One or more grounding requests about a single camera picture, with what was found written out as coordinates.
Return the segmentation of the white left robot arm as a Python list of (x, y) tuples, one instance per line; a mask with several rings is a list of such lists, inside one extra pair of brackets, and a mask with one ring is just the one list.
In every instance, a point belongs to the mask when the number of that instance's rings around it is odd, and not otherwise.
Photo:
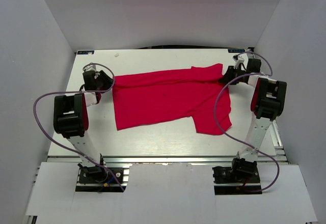
[(82, 163), (79, 167), (85, 177), (97, 183), (108, 178), (104, 160), (88, 135), (87, 107), (97, 105), (101, 94), (111, 88), (114, 80), (104, 71), (93, 68), (83, 72), (83, 89), (74, 95), (59, 95), (54, 99), (53, 127), (67, 139), (78, 152)]

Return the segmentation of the red t shirt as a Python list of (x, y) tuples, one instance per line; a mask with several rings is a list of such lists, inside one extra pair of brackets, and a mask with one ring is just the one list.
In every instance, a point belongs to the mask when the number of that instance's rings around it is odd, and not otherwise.
[(222, 135), (231, 126), (231, 99), (219, 83), (223, 64), (116, 76), (117, 130), (191, 117), (197, 133)]

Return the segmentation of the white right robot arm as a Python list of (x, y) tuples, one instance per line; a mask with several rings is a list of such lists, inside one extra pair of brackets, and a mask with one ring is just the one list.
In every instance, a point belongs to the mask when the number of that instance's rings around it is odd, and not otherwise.
[(229, 66), (226, 73), (219, 79), (219, 82), (225, 86), (218, 94), (216, 102), (219, 101), (222, 93), (230, 85), (242, 82), (254, 88), (250, 104), (252, 119), (246, 139), (241, 141), (227, 135), (244, 145), (244, 148), (238, 151), (236, 157), (232, 160), (229, 173), (233, 181), (240, 183), (255, 175), (258, 155), (261, 153), (260, 148), (266, 132), (284, 110), (287, 83), (262, 74), (260, 72), (260, 59), (249, 58), (246, 67), (243, 65), (244, 59), (240, 58), (239, 55), (234, 55), (233, 59), (235, 64)]

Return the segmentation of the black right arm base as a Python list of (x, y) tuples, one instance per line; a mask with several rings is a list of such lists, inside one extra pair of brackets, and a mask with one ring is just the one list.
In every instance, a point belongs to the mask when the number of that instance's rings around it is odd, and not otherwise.
[(250, 177), (236, 177), (231, 167), (216, 166), (213, 170), (213, 186), (215, 195), (262, 194), (258, 170)]

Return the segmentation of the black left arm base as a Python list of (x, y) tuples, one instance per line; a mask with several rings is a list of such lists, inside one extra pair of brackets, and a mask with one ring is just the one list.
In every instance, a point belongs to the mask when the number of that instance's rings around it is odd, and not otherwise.
[(123, 183), (124, 168), (114, 167), (110, 172), (95, 167), (80, 168), (78, 172), (75, 191), (76, 192), (118, 192), (122, 193), (126, 188)]

